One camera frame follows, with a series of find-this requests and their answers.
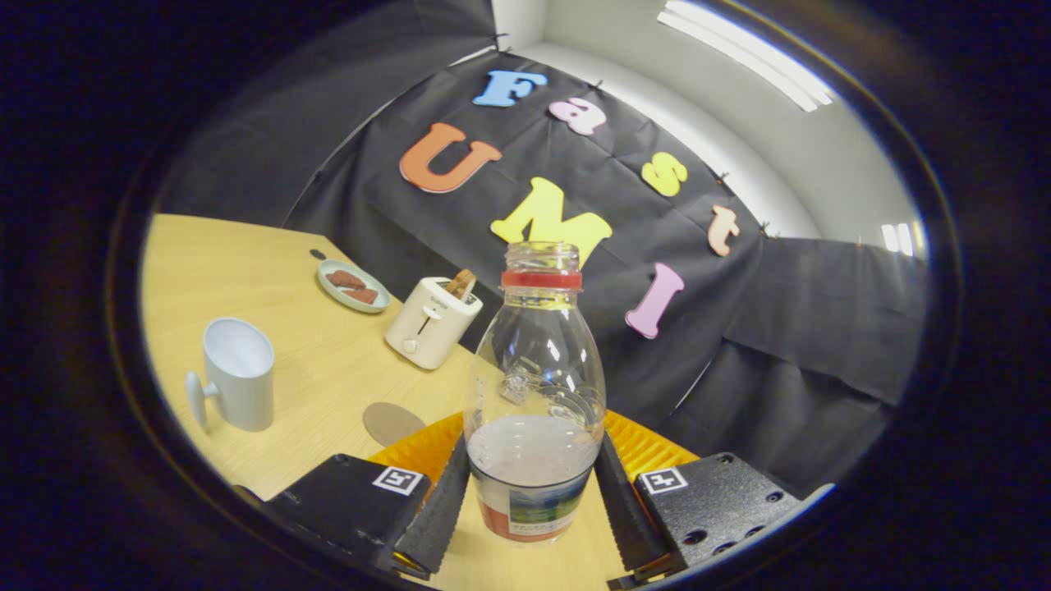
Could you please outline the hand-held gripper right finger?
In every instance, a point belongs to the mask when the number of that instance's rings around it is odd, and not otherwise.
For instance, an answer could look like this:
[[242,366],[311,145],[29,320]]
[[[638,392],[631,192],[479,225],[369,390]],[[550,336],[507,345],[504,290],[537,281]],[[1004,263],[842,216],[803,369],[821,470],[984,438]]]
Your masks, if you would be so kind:
[[728,451],[696,456],[614,411],[594,464],[624,576],[611,588],[647,588],[702,575],[788,526],[833,492],[799,498]]

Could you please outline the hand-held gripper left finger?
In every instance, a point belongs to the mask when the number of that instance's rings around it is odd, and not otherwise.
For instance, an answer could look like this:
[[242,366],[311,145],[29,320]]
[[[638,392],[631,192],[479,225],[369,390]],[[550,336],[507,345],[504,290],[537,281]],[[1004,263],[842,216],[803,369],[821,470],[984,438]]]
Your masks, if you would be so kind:
[[331,561],[428,580],[442,568],[468,480],[454,413],[370,458],[334,454],[269,500],[236,493]]

